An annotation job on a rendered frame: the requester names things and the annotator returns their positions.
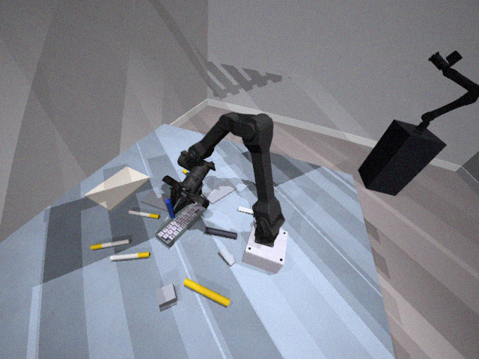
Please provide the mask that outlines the yellow cylindrical rod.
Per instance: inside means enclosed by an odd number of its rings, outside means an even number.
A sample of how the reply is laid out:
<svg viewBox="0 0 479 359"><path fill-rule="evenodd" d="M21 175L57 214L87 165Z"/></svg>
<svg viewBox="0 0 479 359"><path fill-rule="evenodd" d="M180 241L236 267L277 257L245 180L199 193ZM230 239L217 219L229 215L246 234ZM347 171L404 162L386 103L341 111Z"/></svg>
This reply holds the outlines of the yellow cylindrical rod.
<svg viewBox="0 0 479 359"><path fill-rule="evenodd" d="M214 301L219 302L220 304L223 304L224 306L228 307L230 300L223 295L218 294L217 292L214 292L210 289L207 289L203 287L202 285L186 278L183 282L183 285L201 293L202 295L207 296L208 298L213 299Z"/></svg>

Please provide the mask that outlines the blue stylus with grey tip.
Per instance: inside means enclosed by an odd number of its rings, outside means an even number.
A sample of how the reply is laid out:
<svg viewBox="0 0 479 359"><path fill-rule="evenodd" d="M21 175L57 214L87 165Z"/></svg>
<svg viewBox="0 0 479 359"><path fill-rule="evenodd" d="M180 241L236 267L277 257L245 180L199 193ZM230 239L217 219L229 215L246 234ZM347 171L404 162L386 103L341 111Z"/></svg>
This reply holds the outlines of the blue stylus with grey tip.
<svg viewBox="0 0 479 359"><path fill-rule="evenodd" d="M165 201L165 203L166 203L166 206L167 206L167 208L168 208L168 212L169 212L170 218L173 218L173 221L174 221L175 214L173 214L174 209L173 209L173 206L172 206L172 202L171 202L170 199L167 199L167 200Z"/></svg>

